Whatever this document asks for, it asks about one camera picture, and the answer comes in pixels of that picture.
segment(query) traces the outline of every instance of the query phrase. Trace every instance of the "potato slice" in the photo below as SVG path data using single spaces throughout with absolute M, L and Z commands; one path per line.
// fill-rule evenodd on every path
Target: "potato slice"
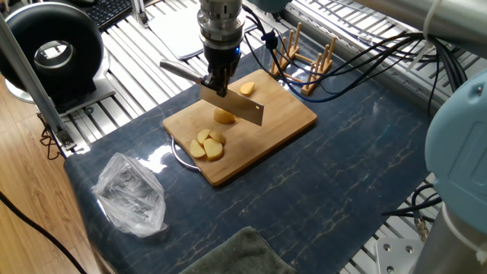
M 215 121 L 219 123 L 224 124 L 235 123 L 235 115 L 219 107 L 215 108 L 215 112 L 213 113 L 213 119 L 215 119 Z
M 216 161 L 223 156 L 223 145 L 214 139 L 206 139 L 203 142 L 208 160 Z
M 253 89 L 256 87 L 255 82 L 248 82 L 245 84 L 242 84 L 240 87 L 240 92 L 245 95 L 245 96 L 250 96 L 253 93 Z
M 221 134 L 220 132 L 217 132 L 215 130 L 212 130 L 210 132 L 210 137 L 212 137 L 216 141 L 219 141 L 222 145 L 225 144 L 225 136 L 223 136 L 223 134 Z
M 191 146 L 189 147 L 189 153 L 194 158 L 201 158 L 206 155 L 205 149 L 195 140 L 191 141 Z
M 203 129 L 202 131 L 200 131 L 198 133 L 198 143 L 200 145 L 203 145 L 203 142 L 208 138 L 210 132 L 211 132 L 211 130 L 209 130 L 209 129 Z

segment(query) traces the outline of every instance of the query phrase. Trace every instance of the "gray towel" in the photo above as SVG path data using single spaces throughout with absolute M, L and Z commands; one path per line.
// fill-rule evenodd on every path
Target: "gray towel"
M 180 274 L 295 274 L 251 227 L 195 261 Z

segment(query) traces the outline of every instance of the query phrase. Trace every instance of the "cutting board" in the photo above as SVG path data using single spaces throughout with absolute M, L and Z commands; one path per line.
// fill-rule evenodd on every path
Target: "cutting board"
M 164 128 L 189 154 L 189 146 L 203 129 L 216 130 L 227 139 L 218 161 L 206 157 L 193 160 L 211 185 L 217 186 L 280 144 L 306 129 L 317 115 L 286 91 L 263 70 L 255 71 L 229 85 L 232 91 L 249 81 L 256 83 L 250 99 L 264 105 L 263 125 L 237 118 L 231 125 L 213 119 L 215 106 L 200 100 L 163 121 Z

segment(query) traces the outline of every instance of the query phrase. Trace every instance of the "clear plastic bag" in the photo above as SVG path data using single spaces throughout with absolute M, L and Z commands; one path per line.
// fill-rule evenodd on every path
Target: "clear plastic bag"
M 163 223 L 164 189 L 135 159 L 115 153 L 93 187 L 108 219 L 122 232 L 147 237 L 167 228 Z

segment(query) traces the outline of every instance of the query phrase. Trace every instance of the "cable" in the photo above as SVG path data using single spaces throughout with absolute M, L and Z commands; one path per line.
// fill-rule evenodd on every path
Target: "cable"
M 433 194 L 431 194 L 431 195 L 430 195 L 430 196 L 428 196 L 428 198 L 426 198 L 426 199 L 425 199 L 425 201 L 423 201 L 423 202 L 427 202 L 427 201 L 431 200 L 431 198 L 435 197 L 436 195 L 438 195 L 438 193 L 433 193 Z
M 42 122 L 42 124 L 44 125 L 44 130 L 43 132 L 41 133 L 41 139 L 40 139 L 40 143 L 43 145 L 43 146 L 46 146 L 47 147 L 47 159 L 49 160 L 54 160 L 54 159 L 57 159 L 58 156 L 62 156 L 64 159 L 66 159 L 66 154 L 64 153 L 64 151 L 62 150 L 62 147 L 61 145 L 59 144 L 58 142 L 58 139 L 56 138 L 56 136 L 54 135 L 54 132 L 53 132 L 53 129 L 51 129 L 51 127 L 46 123 L 44 122 L 44 120 L 42 119 L 41 117 L 41 114 L 38 113 L 37 114 L 37 118 L 40 119 L 40 122 Z M 56 145 L 58 147 L 58 150 L 57 151 L 57 154 L 55 157 L 50 157 L 51 155 L 51 146 L 52 145 Z
M 53 243 L 56 247 L 61 250 L 61 252 L 68 257 L 71 263 L 76 267 L 76 269 L 81 274 L 86 274 L 83 267 L 81 267 L 80 263 L 69 253 L 69 251 L 64 247 L 54 236 L 52 236 L 49 232 L 47 232 L 44 228 L 38 225 L 36 222 L 29 219 L 24 213 L 22 213 L 10 200 L 0 191 L 0 200 L 10 209 L 17 217 L 19 217 L 22 221 L 26 224 L 31 226 L 33 229 L 39 231 L 44 237 L 46 237 L 51 243 Z
M 409 50 L 409 52 L 412 52 L 419 45 L 420 42 L 421 42 L 421 40 L 419 40 L 418 42 L 416 42 L 416 44 Z M 388 67 L 386 67 L 385 69 L 381 70 L 380 72 L 377 72 L 377 73 L 373 74 L 372 76 L 369 76 L 367 79 L 363 80 L 362 82 L 360 82 L 358 84 L 363 84 L 364 82 L 371 80 L 375 76 L 377 76 L 377 75 L 385 72 L 386 70 L 394 67 L 397 63 L 403 61 L 405 58 L 406 58 L 405 56 L 401 57 L 400 59 L 398 59 L 397 61 L 395 61 L 392 65 L 389 65 Z
M 440 59 L 436 61 L 436 75 L 434 76 L 433 88 L 431 89 L 431 94 L 428 99 L 428 119 L 431 119 L 431 102 L 433 101 L 434 90 L 436 89 L 436 84 L 438 83 L 438 76 L 440 75 Z
M 418 198 L 418 195 L 421 193 L 421 191 L 429 189 L 429 188 L 433 188 L 433 185 L 427 184 L 427 185 L 421 186 L 417 190 L 415 190 L 415 192 L 412 194 L 412 197 L 411 197 L 411 206 L 416 206 L 416 199 Z M 414 211 L 412 211 L 412 213 L 415 216 L 415 218 L 419 218 L 419 216 L 420 216 L 419 210 L 414 210 Z
M 362 30 L 362 29 L 360 29 L 360 28 L 356 27 L 354 24 L 350 23 L 350 22 L 349 22 L 349 21 L 347 21 L 345 18 L 340 17 L 338 14 L 336 14 L 334 11 L 332 11 L 332 10 L 331 10 L 331 9 L 329 9 L 329 8 L 327 8 L 326 6 L 323 6 L 323 8 L 324 8 L 324 9 L 326 9 L 326 10 L 327 10 L 328 12 L 330 12 L 331 14 L 333 14 L 333 15 L 337 16 L 337 18 L 338 18 L 340 21 L 345 22 L 345 23 L 346 23 L 346 24 L 348 24 L 350 27 L 355 27 L 355 28 L 357 28 L 357 29 L 358 29 L 358 30 L 359 30 L 361 33 L 366 33 L 366 34 L 367 34 L 368 36 L 370 36 L 370 37 L 375 37 L 375 38 L 378 38 L 378 39 L 381 39 L 381 40 L 383 40 L 383 39 L 384 39 L 384 38 L 383 38 L 383 37 L 381 37 L 381 36 L 375 35 L 375 34 L 373 34 L 373 33 L 370 33 L 370 32 L 368 32 L 368 31 L 366 31 L 366 30 Z M 353 34 L 353 33 L 351 33 L 350 31 L 348 31 L 346 28 L 343 28 L 343 27 L 341 27 L 341 26 L 339 26 L 339 25 L 337 25 L 337 27 L 339 27 L 339 28 L 340 28 L 340 30 L 344 31 L 344 32 L 345 32 L 345 33 L 347 33 L 349 36 L 354 37 L 354 38 L 355 38 L 357 41 L 360 41 L 360 42 L 362 42 L 362 43 L 364 43 L 364 44 L 366 44 L 366 45 L 370 46 L 370 43 L 368 43 L 368 41 L 367 41 L 367 40 L 364 40 L 364 39 L 363 39 L 362 37 L 360 37 L 359 35 L 357 35 L 357 34 Z M 453 49 L 452 49 L 452 51 L 451 51 L 451 52 L 452 52 L 452 53 L 455 53 L 455 52 L 456 52 L 456 51 L 458 51 L 458 50 L 460 50 L 460 48 L 455 47 L 455 48 L 453 48 Z M 411 56 L 417 56 L 417 55 L 418 55 L 418 53 L 411 53 Z M 406 58 L 406 60 L 407 60 L 407 61 L 413 61 L 414 59 L 412 59 L 412 58 Z M 421 60 L 419 60 L 419 61 L 420 61 L 420 62 L 436 62 L 436 59 L 435 59 L 435 56 L 434 56 L 434 55 L 424 55 L 424 56 L 421 58 Z
M 440 197 L 438 197 L 438 198 L 433 199 L 431 201 L 422 202 L 421 204 L 419 204 L 417 206 L 410 206 L 410 207 L 405 208 L 405 209 L 397 209 L 397 210 L 394 210 L 391 212 L 384 212 L 384 213 L 382 213 L 382 216 L 392 216 L 392 215 L 396 215 L 399 213 L 407 213 L 407 212 L 411 212 L 414 210 L 421 210 L 421 209 L 425 209 L 425 208 L 430 207 L 430 206 L 437 205 L 440 202 L 443 202 L 443 200 Z
M 404 45 L 404 44 L 407 44 L 407 43 L 410 43 L 411 41 L 413 41 L 414 38 L 410 37 L 410 38 L 407 38 L 403 41 L 401 41 L 400 43 L 398 43 L 397 45 L 395 45 L 394 47 L 392 47 L 391 49 L 388 49 L 387 52 L 392 52 L 394 51 L 395 49 L 399 48 L 400 46 Z M 275 57 L 274 55 L 274 52 L 271 52 L 272 54 L 272 58 L 274 59 L 274 62 L 276 64 L 279 64 L 279 61 L 277 60 L 277 58 Z M 311 103 L 323 103 L 323 102 L 327 102 L 327 101 L 330 101 L 330 100 L 334 100 L 340 96 L 342 96 L 343 94 L 345 94 L 346 92 L 350 91 L 351 89 L 355 88 L 355 86 L 362 80 L 364 79 L 365 77 L 367 77 L 367 75 L 369 73 L 371 73 L 376 67 L 379 66 L 379 64 L 382 63 L 382 61 L 385 60 L 385 58 L 387 58 L 387 55 L 384 55 L 382 56 L 379 60 L 377 60 L 366 72 L 364 72 L 363 75 L 359 76 L 355 81 L 353 81 L 351 84 L 349 84 L 345 89 L 343 89 L 342 91 L 332 95 L 332 96 L 329 96 L 329 97 L 326 97 L 326 98 L 323 98 L 323 99 L 319 99 L 319 100 L 316 100 L 316 99 L 310 99 L 308 97 L 305 97 L 303 94 L 301 94 L 300 92 L 296 91 L 289 83 L 289 81 L 287 80 L 287 78 L 285 78 L 284 76 L 284 71 L 282 70 L 281 66 L 277 66 L 278 70 L 279 70 L 279 73 L 281 74 L 281 76 L 283 77 L 283 81 L 284 83 L 286 83 L 288 86 L 289 86 L 289 89 L 294 92 L 299 98 L 303 99 L 303 100 L 306 100 L 308 102 L 311 102 Z
M 397 217 L 410 217 L 410 218 L 414 218 L 414 215 L 412 213 L 398 213 L 398 214 L 394 214 L 394 215 L 390 215 L 390 216 L 397 216 Z M 427 216 L 423 216 L 421 215 L 420 217 L 423 217 L 423 219 L 425 221 L 429 221 L 431 223 L 434 223 L 434 219 L 433 218 L 429 218 Z
M 257 55 L 255 54 L 255 52 L 253 51 L 253 48 L 252 46 L 250 45 L 250 42 L 249 42 L 249 39 L 247 38 L 247 33 L 244 34 L 243 36 L 245 38 L 245 41 L 247 42 L 247 45 L 249 46 L 250 48 L 250 52 L 252 53 L 253 55 L 253 58 L 257 61 L 257 64 L 259 64 L 260 68 L 263 69 L 265 72 L 267 72 L 268 74 L 271 74 L 271 72 L 269 72 L 265 67 L 264 65 L 259 61 L 259 59 L 257 58 Z
M 254 24 L 257 25 L 257 28 L 262 32 L 263 36 L 261 39 L 266 41 L 266 48 L 270 51 L 272 60 L 274 61 L 274 63 L 279 64 L 279 61 L 277 60 L 277 57 L 275 56 L 275 53 L 273 52 L 273 50 L 277 47 L 277 44 L 278 44 L 276 41 L 276 38 L 275 38 L 274 30 L 269 32 L 269 33 L 266 33 L 265 30 L 263 29 L 262 22 L 257 17 L 257 15 L 255 13 L 253 13 L 253 11 L 251 11 L 247 6 L 244 6 L 243 9 L 245 11 L 249 12 L 249 14 L 251 14 L 253 16 L 253 19 L 255 19 L 255 20 L 252 20 L 252 22 L 254 22 Z M 379 46 L 383 46 L 386 43 L 389 43 L 391 41 L 398 40 L 401 38 L 403 38 L 403 39 L 401 41 L 397 42 L 394 46 L 386 47 L 387 49 L 384 50 L 382 53 L 377 54 L 376 56 L 373 56 L 371 59 L 361 63 L 360 65 L 352 66 L 351 68 L 346 69 L 345 71 L 342 71 L 342 72 L 340 71 L 341 69 L 345 68 L 347 65 L 350 65 L 353 61 L 360 58 L 364 54 L 370 52 L 371 50 L 376 49 Z M 385 40 L 380 41 L 379 43 L 377 43 L 374 46 L 370 46 L 365 51 L 359 53 L 358 55 L 354 56 L 352 59 L 350 59 L 346 63 L 342 64 L 340 67 L 334 69 L 332 72 L 328 72 L 326 74 L 323 74 L 323 73 L 316 73 L 316 72 L 310 72 L 308 70 L 305 70 L 307 73 L 311 73 L 314 75 L 321 76 L 319 79 L 317 79 L 315 81 L 310 81 L 308 83 L 300 83 L 300 82 L 296 82 L 296 81 L 289 81 L 285 77 L 283 69 L 279 65 L 277 65 L 277 68 L 279 70 L 279 74 L 280 74 L 280 77 L 282 78 L 283 82 L 287 84 L 287 86 L 289 87 L 289 90 L 292 91 L 296 96 L 298 96 L 302 100 L 305 100 L 305 101 L 308 101 L 311 103 L 322 103 L 322 102 L 334 100 L 337 97 L 340 97 L 343 94 L 345 94 L 346 92 L 350 91 L 351 89 L 357 87 L 359 84 L 361 84 L 363 82 L 363 80 L 366 77 L 369 76 L 369 74 L 374 69 L 376 69 L 376 67 L 379 66 L 379 64 L 382 63 L 382 61 L 384 61 L 386 58 L 393 55 L 402 46 L 408 45 L 414 40 L 423 40 L 423 39 L 424 39 L 424 37 L 423 37 L 422 33 L 401 33 L 400 35 L 396 35 L 394 37 L 387 38 Z M 466 75 L 465 75 L 463 68 L 461 67 L 460 63 L 455 59 L 455 57 L 453 56 L 451 51 L 449 51 L 443 43 L 440 43 L 435 37 L 430 37 L 430 41 L 434 44 L 435 48 L 437 49 L 437 55 L 439 55 L 444 62 L 445 71 L 447 73 L 448 79 L 450 80 L 451 87 L 453 88 L 453 90 L 456 90 L 466 80 Z M 283 58 L 286 58 L 289 62 L 291 62 L 291 60 L 287 56 L 285 56 L 285 54 L 281 54 L 280 52 L 279 52 L 279 54 Z M 359 66 L 368 64 L 369 62 L 372 62 L 375 59 L 378 59 L 378 60 L 367 71 L 365 71 L 363 75 L 358 77 L 355 81 L 353 81 L 349 86 L 347 86 L 345 89 L 343 89 L 340 92 L 336 92 L 336 93 L 328 92 L 329 94 L 331 94 L 331 96 L 329 96 L 329 97 L 325 97 L 325 98 L 318 99 L 318 100 L 317 99 L 310 99 L 308 97 L 303 96 L 300 92 L 296 91 L 294 89 L 294 87 L 292 87 L 292 85 L 291 85 L 291 84 L 304 85 L 304 84 L 319 83 L 320 81 L 322 81 L 326 77 L 345 74 L 347 72 L 355 70 Z

